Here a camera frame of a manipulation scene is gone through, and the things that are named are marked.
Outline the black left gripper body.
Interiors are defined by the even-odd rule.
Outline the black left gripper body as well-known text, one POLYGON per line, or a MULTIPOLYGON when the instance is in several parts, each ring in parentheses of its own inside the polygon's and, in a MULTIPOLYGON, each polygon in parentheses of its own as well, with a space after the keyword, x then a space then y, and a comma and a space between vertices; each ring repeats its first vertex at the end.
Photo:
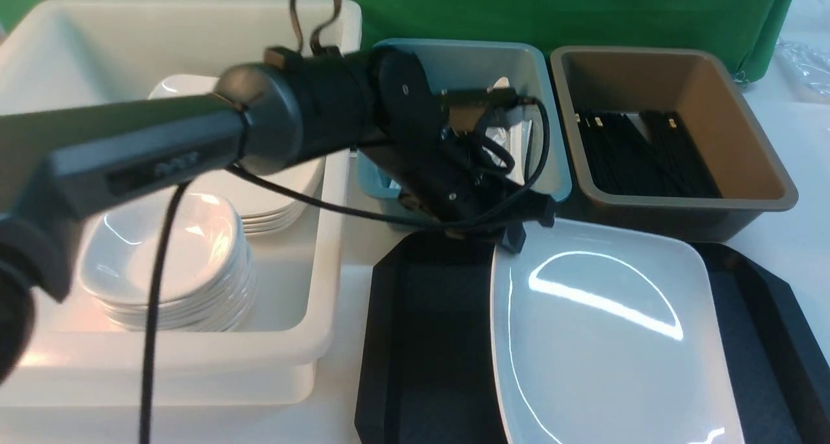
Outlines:
POLYGON ((557 202, 534 192, 531 182, 523 186, 503 175, 475 171, 460 163, 454 152, 466 155, 457 145, 412 145, 391 139, 368 141, 362 154, 402 186, 400 194, 415 213, 378 214, 372 219, 401 228, 424 229, 459 240, 483 241, 518 254, 527 240, 525 223, 552 228, 557 202))

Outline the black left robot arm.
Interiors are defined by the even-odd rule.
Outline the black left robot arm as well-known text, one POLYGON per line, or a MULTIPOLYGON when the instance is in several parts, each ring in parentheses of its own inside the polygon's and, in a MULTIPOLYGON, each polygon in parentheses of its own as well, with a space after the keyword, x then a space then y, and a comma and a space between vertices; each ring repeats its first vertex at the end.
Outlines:
POLYGON ((226 169, 264 176, 359 149, 430 217, 419 228, 491 240, 519 252, 522 225, 554 225, 557 204, 496 167, 485 130, 496 110, 542 101, 512 89, 434 93, 412 53, 382 45, 304 57, 271 47, 205 95, 2 116, 2 378, 34 329, 32 290, 62 302, 90 217, 226 169))

